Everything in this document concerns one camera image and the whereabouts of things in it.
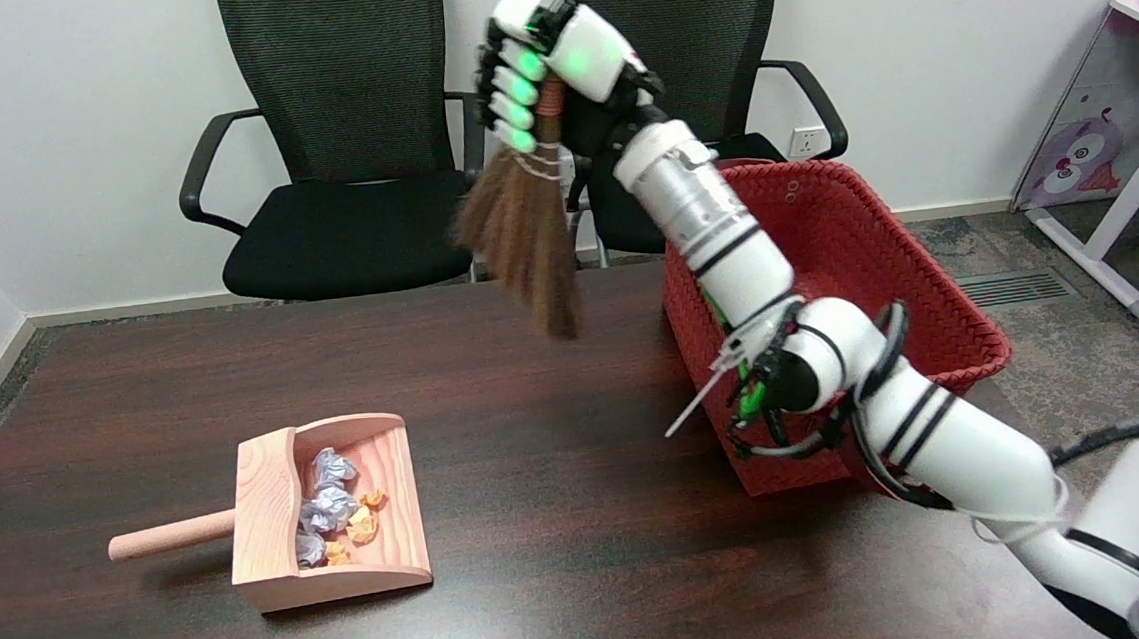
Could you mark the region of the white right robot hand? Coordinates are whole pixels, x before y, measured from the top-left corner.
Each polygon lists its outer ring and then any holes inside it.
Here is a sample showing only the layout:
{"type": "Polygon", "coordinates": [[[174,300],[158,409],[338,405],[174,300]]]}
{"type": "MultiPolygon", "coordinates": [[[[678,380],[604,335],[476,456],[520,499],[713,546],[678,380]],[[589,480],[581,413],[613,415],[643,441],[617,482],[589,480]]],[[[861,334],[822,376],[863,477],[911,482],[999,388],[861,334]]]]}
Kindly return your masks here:
{"type": "Polygon", "coordinates": [[[565,87],[560,144],[607,158],[667,116],[661,80],[626,36],[582,0],[498,0],[476,71],[480,125],[517,153],[539,151],[536,103],[548,80],[565,87]]]}

